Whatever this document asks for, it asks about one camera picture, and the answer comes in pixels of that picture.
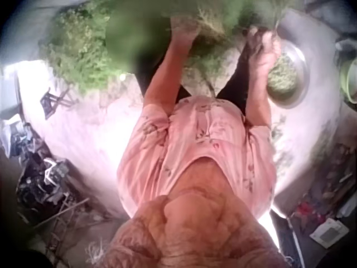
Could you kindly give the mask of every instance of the green herbs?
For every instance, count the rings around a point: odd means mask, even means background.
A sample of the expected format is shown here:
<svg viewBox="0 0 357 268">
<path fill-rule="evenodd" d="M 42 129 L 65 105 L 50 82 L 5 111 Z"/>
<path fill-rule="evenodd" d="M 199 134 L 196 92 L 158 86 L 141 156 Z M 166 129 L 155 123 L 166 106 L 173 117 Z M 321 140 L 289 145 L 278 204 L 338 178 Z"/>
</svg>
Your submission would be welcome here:
<svg viewBox="0 0 357 268">
<path fill-rule="evenodd" d="M 268 76 L 268 90 L 273 96 L 290 96 L 297 85 L 294 63 L 286 53 L 276 61 Z"/>
<path fill-rule="evenodd" d="M 170 42 L 170 16 L 190 16 L 202 31 L 186 67 L 214 79 L 237 34 L 266 21 L 267 10 L 280 17 L 288 1 L 90 0 L 59 13 L 42 52 L 55 74 L 82 93 L 105 89 L 111 78 L 133 72 L 138 58 L 158 62 Z"/>
<path fill-rule="evenodd" d="M 91 1 L 62 11 L 53 22 L 42 53 L 56 75 L 75 83 L 85 93 L 104 89 L 119 75 L 105 48 L 105 29 L 110 18 L 107 1 Z"/>
</svg>

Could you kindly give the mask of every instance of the pile of clutter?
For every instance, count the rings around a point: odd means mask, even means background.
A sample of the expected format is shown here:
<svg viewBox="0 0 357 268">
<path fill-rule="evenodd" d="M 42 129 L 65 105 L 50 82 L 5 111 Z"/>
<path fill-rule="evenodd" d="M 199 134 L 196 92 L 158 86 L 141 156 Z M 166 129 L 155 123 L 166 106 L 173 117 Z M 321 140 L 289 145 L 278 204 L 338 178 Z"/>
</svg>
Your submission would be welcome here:
<svg viewBox="0 0 357 268">
<path fill-rule="evenodd" d="M 66 160 L 55 160 L 46 143 L 19 115 L 2 121 L 0 141 L 8 158 L 17 157 L 23 168 L 16 194 L 18 214 L 35 226 L 57 214 L 63 201 L 75 202 L 74 190 L 67 183 Z"/>
</svg>

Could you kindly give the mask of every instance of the woman's arm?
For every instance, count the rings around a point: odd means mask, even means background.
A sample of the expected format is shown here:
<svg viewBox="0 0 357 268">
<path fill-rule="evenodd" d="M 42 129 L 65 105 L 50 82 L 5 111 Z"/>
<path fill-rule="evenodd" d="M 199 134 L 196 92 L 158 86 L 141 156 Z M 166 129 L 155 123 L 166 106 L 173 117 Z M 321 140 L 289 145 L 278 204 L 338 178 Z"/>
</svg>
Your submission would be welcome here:
<svg viewBox="0 0 357 268">
<path fill-rule="evenodd" d="M 144 97 L 144 107 L 156 104 L 162 107 L 168 116 L 175 107 L 184 63 L 199 33 L 197 25 L 192 24 L 188 18 L 172 18 L 171 28 L 171 43 Z"/>
<path fill-rule="evenodd" d="M 281 44 L 273 32 L 249 31 L 248 43 L 253 55 L 249 59 L 249 90 L 245 114 L 253 126 L 271 127 L 268 101 L 268 74 L 281 54 Z"/>
</svg>

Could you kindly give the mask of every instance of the stainless steel bowl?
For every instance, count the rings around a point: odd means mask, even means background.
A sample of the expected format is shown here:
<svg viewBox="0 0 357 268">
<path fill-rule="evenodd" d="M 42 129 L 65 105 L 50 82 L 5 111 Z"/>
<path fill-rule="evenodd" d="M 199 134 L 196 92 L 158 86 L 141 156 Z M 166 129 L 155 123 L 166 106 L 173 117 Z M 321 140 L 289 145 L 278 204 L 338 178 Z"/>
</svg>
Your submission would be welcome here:
<svg viewBox="0 0 357 268">
<path fill-rule="evenodd" d="M 300 104 L 304 99 L 310 82 L 310 71 L 304 54 L 296 45 L 287 40 L 282 40 L 281 43 L 282 52 L 286 53 L 296 68 L 297 85 L 287 97 L 277 97 L 272 93 L 269 93 L 269 97 L 276 105 L 290 109 Z"/>
</svg>

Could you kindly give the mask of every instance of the woman's right hand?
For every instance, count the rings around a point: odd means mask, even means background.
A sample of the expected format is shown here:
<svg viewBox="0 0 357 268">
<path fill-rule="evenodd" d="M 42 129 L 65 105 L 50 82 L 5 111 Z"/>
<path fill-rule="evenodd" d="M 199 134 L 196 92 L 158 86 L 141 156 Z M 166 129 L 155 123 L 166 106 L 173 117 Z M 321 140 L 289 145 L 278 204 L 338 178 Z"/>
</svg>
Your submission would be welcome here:
<svg viewBox="0 0 357 268">
<path fill-rule="evenodd" d="M 270 70 L 281 55 L 281 42 L 276 32 L 250 28 L 248 32 L 250 48 L 249 70 L 253 77 L 268 77 Z"/>
</svg>

